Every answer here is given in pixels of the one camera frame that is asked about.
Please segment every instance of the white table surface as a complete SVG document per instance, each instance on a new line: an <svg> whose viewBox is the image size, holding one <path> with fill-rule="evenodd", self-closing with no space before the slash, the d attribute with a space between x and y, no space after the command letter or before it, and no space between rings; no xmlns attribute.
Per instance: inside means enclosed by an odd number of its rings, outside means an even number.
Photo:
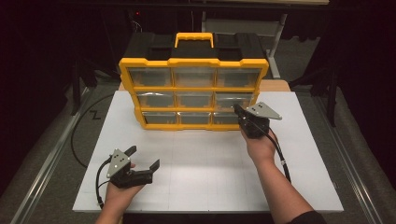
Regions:
<svg viewBox="0 0 396 224"><path fill-rule="evenodd" d="M262 92L263 101L282 120L271 120L288 163L292 184L319 212L341 212L343 206L318 153L294 92ZM256 169L239 131L148 131L134 118L128 91L116 91L103 129L81 183L73 210L99 212L95 177L115 148L137 146L131 157L136 170L161 160L153 184L146 185L127 212L249 213L269 211ZM283 172L278 156L277 166ZM101 173L106 181L108 166ZM100 188L103 198L106 185Z"/></svg>

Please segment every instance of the carrying handle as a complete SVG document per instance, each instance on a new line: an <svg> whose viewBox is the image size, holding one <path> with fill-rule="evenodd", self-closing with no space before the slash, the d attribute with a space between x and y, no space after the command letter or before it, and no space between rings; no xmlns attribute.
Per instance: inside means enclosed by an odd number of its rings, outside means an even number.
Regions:
<svg viewBox="0 0 396 224"><path fill-rule="evenodd" d="M177 33L175 48L179 40L210 40L210 47L214 48L212 33Z"/></svg>

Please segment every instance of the cord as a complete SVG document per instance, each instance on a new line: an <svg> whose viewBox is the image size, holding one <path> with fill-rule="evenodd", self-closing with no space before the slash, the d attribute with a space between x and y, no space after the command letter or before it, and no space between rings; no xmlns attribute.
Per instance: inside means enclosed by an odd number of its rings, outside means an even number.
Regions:
<svg viewBox="0 0 396 224"><path fill-rule="evenodd" d="M108 182L109 182L108 180L105 181L105 182L103 182L102 184L100 184L100 185L98 186L98 188L102 187L104 184L106 184L106 183L108 183Z"/></svg>
<svg viewBox="0 0 396 224"><path fill-rule="evenodd" d="M103 100L105 100L106 98L111 97L111 96L113 96L113 95L114 95L114 94L109 94L109 95L107 95L107 96L104 96L104 97L100 98L99 100L95 101L92 105L90 105L90 106L84 111L84 113L82 113L82 115L78 118L78 120L77 120L77 122L76 122L76 125L75 125L74 128L73 128L72 135L71 135L71 137L70 137L70 147L71 147L71 149L72 149L74 158L75 158L76 161L77 161L81 166L83 166L84 168L87 168L88 166L87 166L86 164L84 164L84 163L78 158L78 156L77 156L77 154L76 154L76 150L75 150L75 148L74 148L74 144L73 144L73 142L74 142L74 135L75 135L76 129L77 129L79 123L81 122L82 118L84 118L84 116L88 113L88 111L90 111L90 109L91 109L94 105L97 105L97 104L100 103L101 101L103 101Z"/></svg>
<svg viewBox="0 0 396 224"><path fill-rule="evenodd" d="M277 155L278 155L279 158L280 158L280 163L281 163L281 165L283 166L283 170L284 170L284 172L285 172L285 177L286 177L286 178L289 180L289 182L291 183L289 168L288 168L288 165L286 164L285 158L283 157L283 153L282 153L282 150L281 150L281 148L280 148L280 145L279 145L279 143L277 142L277 137L276 137L276 135L275 135L275 139L276 139L276 141L275 141L274 138L272 138L272 137L271 137L265 130L263 130L259 125L257 125L256 123L254 123L254 122L251 121L251 120L248 120L248 119L245 119L245 120L247 120L248 122L250 122L251 124L253 124L256 128L258 128L260 131L262 131L262 133L263 133L268 139L270 139L270 141L274 144L274 147L275 147L275 149L276 149Z"/></svg>
<svg viewBox="0 0 396 224"><path fill-rule="evenodd" d="M111 162L111 156L110 156L106 161L104 161L104 162L102 163L102 165L99 167L98 172L97 172L97 174L96 174L95 192L96 192L96 199L97 199L97 201L98 201L98 204L99 204L100 208L103 208L103 206L104 206L105 204L103 203L102 197L101 197L100 194L99 194L99 188L100 188L103 184L105 184L106 182L105 182L105 183L102 183L101 185L99 185L99 175L100 175L100 173L102 172L103 168L104 168L107 164L109 164L110 162Z"/></svg>
<svg viewBox="0 0 396 224"><path fill-rule="evenodd" d="M131 23L134 23L134 32L135 33L137 33L137 28L140 28L140 33L143 32L142 26L137 21L131 21Z"/></svg>

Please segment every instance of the sleeve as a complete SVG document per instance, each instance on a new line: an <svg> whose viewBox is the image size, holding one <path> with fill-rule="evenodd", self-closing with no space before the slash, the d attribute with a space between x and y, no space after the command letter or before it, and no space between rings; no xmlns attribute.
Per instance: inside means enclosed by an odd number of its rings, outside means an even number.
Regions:
<svg viewBox="0 0 396 224"><path fill-rule="evenodd" d="M301 215L294 218L290 224L326 224L323 216L316 211L310 211L302 213Z"/></svg>

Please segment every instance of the wrist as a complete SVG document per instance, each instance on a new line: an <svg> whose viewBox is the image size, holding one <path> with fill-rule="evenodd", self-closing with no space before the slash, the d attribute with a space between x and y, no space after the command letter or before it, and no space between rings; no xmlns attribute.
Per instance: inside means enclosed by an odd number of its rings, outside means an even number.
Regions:
<svg viewBox="0 0 396 224"><path fill-rule="evenodd" d="M279 171L274 160L261 161L255 163L255 166L259 175L263 175L264 177L272 176L275 172Z"/></svg>
<svg viewBox="0 0 396 224"><path fill-rule="evenodd" d="M102 210L99 218L96 220L95 224L118 224L122 214L114 213L113 211Z"/></svg>
<svg viewBox="0 0 396 224"><path fill-rule="evenodd" d="M265 158L259 161L254 161L256 168L265 168L269 166L276 166L274 158Z"/></svg>

